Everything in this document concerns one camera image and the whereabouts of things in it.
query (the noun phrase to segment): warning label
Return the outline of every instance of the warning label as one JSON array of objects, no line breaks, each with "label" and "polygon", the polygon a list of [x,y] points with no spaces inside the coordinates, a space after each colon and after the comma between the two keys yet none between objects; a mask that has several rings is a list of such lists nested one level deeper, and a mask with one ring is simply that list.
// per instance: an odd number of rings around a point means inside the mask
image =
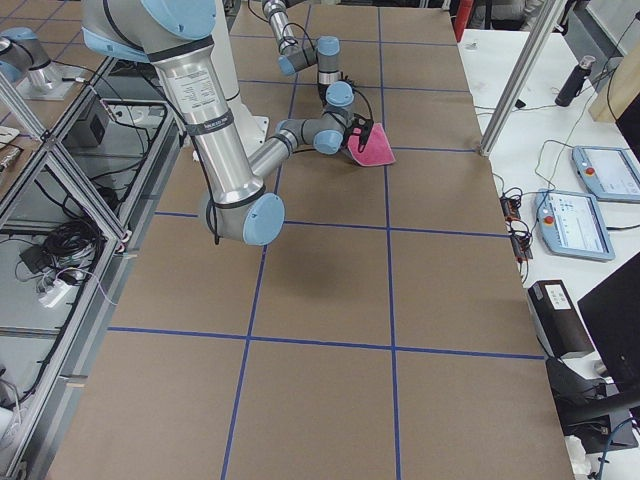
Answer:
[{"label": "warning label", "polygon": [[205,105],[220,102],[207,70],[198,70],[168,80],[180,110],[184,113],[195,112]]}]

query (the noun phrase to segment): computer monitor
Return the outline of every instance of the computer monitor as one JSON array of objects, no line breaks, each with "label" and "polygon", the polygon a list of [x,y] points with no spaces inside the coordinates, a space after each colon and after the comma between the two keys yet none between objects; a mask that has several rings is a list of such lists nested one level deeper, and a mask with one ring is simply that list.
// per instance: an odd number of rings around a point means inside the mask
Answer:
[{"label": "computer monitor", "polygon": [[[640,254],[578,301],[582,319],[614,384],[587,380],[549,359],[547,372],[565,435],[576,435],[588,453],[602,451],[613,428],[640,417]],[[611,449],[636,447],[631,425]]]},{"label": "computer monitor", "polygon": [[[640,254],[578,301],[582,319],[621,392],[640,389]],[[640,417],[639,405],[630,406]]]}]

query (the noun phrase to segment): white table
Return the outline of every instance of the white table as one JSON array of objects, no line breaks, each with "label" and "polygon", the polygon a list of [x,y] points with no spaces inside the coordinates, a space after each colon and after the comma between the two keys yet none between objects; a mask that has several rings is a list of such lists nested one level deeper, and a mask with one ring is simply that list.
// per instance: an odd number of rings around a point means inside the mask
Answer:
[{"label": "white table", "polygon": [[[523,32],[465,31],[459,49],[476,106],[496,106],[527,35]],[[558,90],[576,63],[577,60],[564,38],[559,34],[552,35],[520,94],[520,99],[527,104],[525,108],[553,105]],[[520,187],[524,192],[547,188],[547,182],[534,173],[540,148],[545,140],[554,139],[570,145],[628,147],[614,124],[594,122],[588,108],[567,140],[585,106],[595,99],[593,92],[593,88],[589,88],[566,108],[552,107],[511,114],[490,155],[493,171],[504,178],[505,188]],[[483,112],[491,110],[477,109],[477,113]],[[478,116],[482,131],[490,118],[490,115]],[[547,178],[551,175],[561,149],[560,145],[552,143],[547,144],[544,149],[539,171]],[[587,191],[575,172],[571,149],[565,148],[562,151],[553,182],[559,190]],[[497,180],[496,184],[500,190],[500,181]],[[521,216],[530,227],[533,227],[535,219],[534,199],[535,195],[526,195],[521,207]],[[602,202],[599,205],[608,226],[640,223],[640,205]],[[640,229],[610,232],[610,235],[616,258],[601,263],[552,255],[536,229],[531,250],[533,260],[529,262],[525,287],[528,288],[538,280],[562,279],[571,298],[577,302],[640,251]],[[594,378],[594,356],[574,361],[571,366],[583,376]],[[597,456],[590,456],[595,469],[598,467]],[[607,458],[611,463],[605,467],[604,479],[636,480],[640,475],[640,449],[612,452]]]}]

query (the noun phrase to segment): light blue joint cap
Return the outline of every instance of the light blue joint cap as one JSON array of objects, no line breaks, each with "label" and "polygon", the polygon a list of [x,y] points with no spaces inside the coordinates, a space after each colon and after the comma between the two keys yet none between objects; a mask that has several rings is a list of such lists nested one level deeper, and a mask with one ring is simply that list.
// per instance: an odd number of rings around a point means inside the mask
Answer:
[{"label": "light blue joint cap", "polygon": [[9,40],[37,40],[38,36],[27,27],[14,27],[8,28],[4,32],[0,32],[0,35],[7,37]]},{"label": "light blue joint cap", "polygon": [[335,82],[327,88],[327,102],[334,107],[347,107],[353,103],[353,90],[346,82]]},{"label": "light blue joint cap", "polygon": [[162,28],[185,40],[200,40],[211,35],[216,24],[213,0],[141,0],[141,3]]},{"label": "light blue joint cap", "polygon": [[318,53],[332,57],[340,53],[340,40],[337,37],[320,37],[318,39]]},{"label": "light blue joint cap", "polygon": [[283,75],[289,76],[296,73],[296,69],[293,68],[293,63],[291,63],[284,55],[280,55],[278,58],[278,66],[280,67],[280,71]]},{"label": "light blue joint cap", "polygon": [[265,193],[247,212],[242,237],[247,245],[268,245],[278,236],[283,224],[282,199],[273,193]]},{"label": "light blue joint cap", "polygon": [[323,130],[313,137],[313,148],[325,155],[333,155],[340,150],[342,134],[337,130]]},{"label": "light blue joint cap", "polygon": [[22,77],[20,70],[7,62],[0,62],[0,72],[7,77],[9,83],[17,82]]},{"label": "light blue joint cap", "polygon": [[132,62],[149,63],[147,56],[140,50],[114,42],[84,27],[82,27],[82,33],[84,35],[84,43],[94,52],[106,55],[107,57],[131,60]]}]

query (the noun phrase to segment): black cylinder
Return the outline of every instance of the black cylinder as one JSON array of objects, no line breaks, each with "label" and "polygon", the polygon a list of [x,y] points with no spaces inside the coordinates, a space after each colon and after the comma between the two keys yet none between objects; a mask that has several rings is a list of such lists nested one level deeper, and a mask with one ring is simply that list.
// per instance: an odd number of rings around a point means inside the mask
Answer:
[{"label": "black cylinder", "polygon": [[596,59],[591,55],[585,55],[580,60],[580,63],[575,66],[567,81],[564,82],[560,93],[556,97],[556,105],[561,107],[568,107],[574,98],[578,96],[582,85],[584,85],[585,79],[591,75],[591,66],[595,63]]}]

